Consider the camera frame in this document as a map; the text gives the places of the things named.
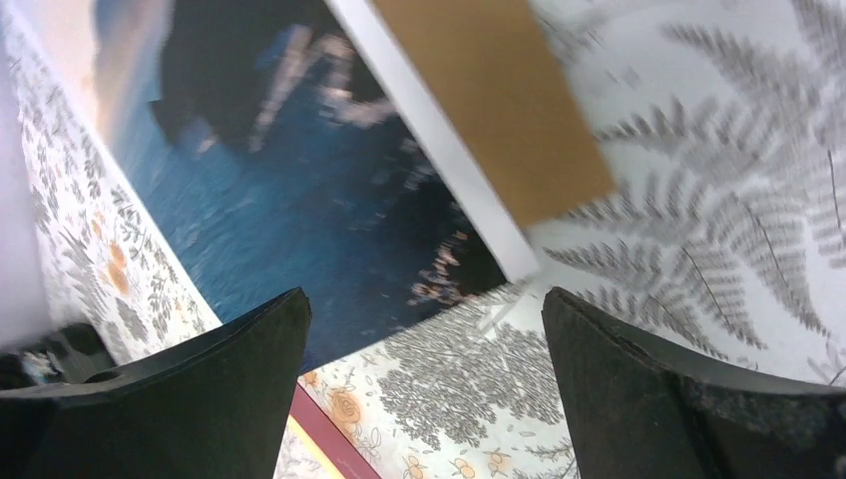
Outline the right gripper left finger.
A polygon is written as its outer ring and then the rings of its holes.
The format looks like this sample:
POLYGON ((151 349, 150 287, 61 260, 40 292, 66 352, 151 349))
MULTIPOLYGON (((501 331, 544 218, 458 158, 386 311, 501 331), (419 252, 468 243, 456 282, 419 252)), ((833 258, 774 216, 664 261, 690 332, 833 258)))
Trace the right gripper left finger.
POLYGON ((289 290, 82 383, 1 395, 5 478, 270 478, 311 307, 289 290))

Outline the wooden picture frame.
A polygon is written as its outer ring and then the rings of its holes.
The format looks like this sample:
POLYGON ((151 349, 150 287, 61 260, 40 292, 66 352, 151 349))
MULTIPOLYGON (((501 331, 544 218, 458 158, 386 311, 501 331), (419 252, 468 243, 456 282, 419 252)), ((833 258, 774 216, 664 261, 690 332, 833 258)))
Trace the wooden picture frame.
POLYGON ((294 389, 289 425, 330 478, 380 479, 380 475, 299 384, 294 389))

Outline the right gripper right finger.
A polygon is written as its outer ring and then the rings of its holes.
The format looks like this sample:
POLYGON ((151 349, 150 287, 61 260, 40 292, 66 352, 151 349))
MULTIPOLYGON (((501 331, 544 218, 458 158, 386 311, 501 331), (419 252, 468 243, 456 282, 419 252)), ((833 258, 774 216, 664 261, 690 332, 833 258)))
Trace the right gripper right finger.
POLYGON ((542 311, 585 478, 841 478, 845 392, 734 366, 550 290, 542 311))

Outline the seascape photo print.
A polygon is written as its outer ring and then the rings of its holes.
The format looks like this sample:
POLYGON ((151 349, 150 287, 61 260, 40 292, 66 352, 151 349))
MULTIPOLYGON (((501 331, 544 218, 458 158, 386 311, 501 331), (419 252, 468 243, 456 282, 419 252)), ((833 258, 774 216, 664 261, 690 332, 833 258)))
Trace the seascape photo print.
POLYGON ((312 369, 535 269, 322 1, 15 1, 215 315, 302 288, 312 369))

